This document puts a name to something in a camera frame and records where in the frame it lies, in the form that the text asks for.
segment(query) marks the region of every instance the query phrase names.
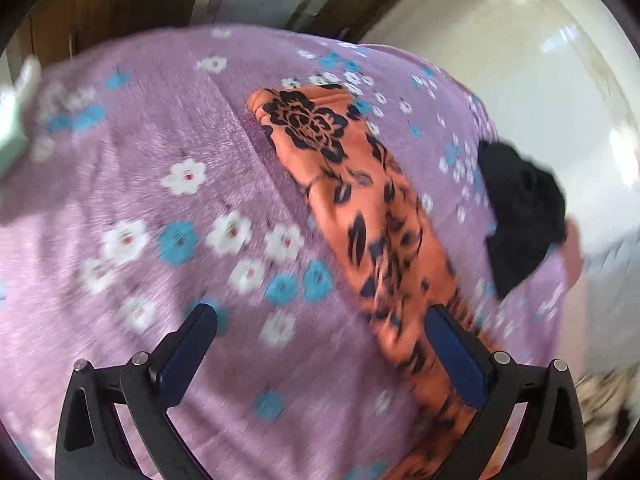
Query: tiled floor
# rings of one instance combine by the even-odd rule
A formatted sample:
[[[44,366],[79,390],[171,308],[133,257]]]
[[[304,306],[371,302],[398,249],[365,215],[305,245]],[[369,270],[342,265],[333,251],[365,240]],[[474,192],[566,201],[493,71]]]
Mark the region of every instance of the tiled floor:
[[[403,0],[363,43],[476,92],[500,134],[557,173],[586,251],[640,224],[640,60],[599,0]]]

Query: metal screw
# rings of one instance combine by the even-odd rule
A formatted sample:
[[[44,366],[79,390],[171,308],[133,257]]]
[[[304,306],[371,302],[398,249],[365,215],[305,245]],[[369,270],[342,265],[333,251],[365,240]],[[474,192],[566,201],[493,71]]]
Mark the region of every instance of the metal screw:
[[[511,356],[507,352],[496,352],[494,359],[499,365],[507,365],[511,362]]]
[[[556,370],[558,370],[559,372],[565,372],[568,368],[568,366],[566,365],[566,363],[564,361],[562,361],[562,359],[555,359],[554,360],[554,368]]]
[[[138,352],[131,358],[131,362],[136,366],[143,365],[147,361],[149,361],[149,354],[146,352]]]
[[[86,359],[78,359],[78,361],[76,361],[74,363],[74,370],[76,372],[81,372],[82,370],[84,370],[86,368],[86,366],[88,365]]]

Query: black cloth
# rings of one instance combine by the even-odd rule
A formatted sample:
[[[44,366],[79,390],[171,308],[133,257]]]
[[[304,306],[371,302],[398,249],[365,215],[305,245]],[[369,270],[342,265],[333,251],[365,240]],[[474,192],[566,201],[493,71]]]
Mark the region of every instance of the black cloth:
[[[503,142],[478,145],[478,166],[497,227],[486,238],[495,290],[503,299],[566,239],[564,196],[553,175]]]

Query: purple floral fabric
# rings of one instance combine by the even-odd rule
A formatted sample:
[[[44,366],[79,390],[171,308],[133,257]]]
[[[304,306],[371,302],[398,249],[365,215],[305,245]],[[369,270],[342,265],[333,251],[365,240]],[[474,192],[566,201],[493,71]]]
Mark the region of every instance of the purple floral fabric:
[[[495,299],[476,148],[496,133],[474,95],[391,47],[259,27],[142,34],[44,71],[24,111],[31,151],[1,184],[0,417],[43,478],[73,361],[123,364],[198,301],[220,335],[170,416],[214,478],[373,480],[410,450],[417,405],[244,105],[327,83],[422,195],[476,322],[548,364],[561,258]]]

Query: orange floral cloth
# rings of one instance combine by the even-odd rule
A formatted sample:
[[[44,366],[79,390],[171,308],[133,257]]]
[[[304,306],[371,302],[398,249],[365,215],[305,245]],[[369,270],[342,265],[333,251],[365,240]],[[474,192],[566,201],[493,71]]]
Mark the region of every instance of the orange floral cloth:
[[[394,156],[347,91],[262,89],[247,104],[300,184],[384,355],[430,420],[428,438],[388,478],[428,478],[475,414],[452,389],[424,333],[426,310],[438,303],[473,329],[447,254]]]

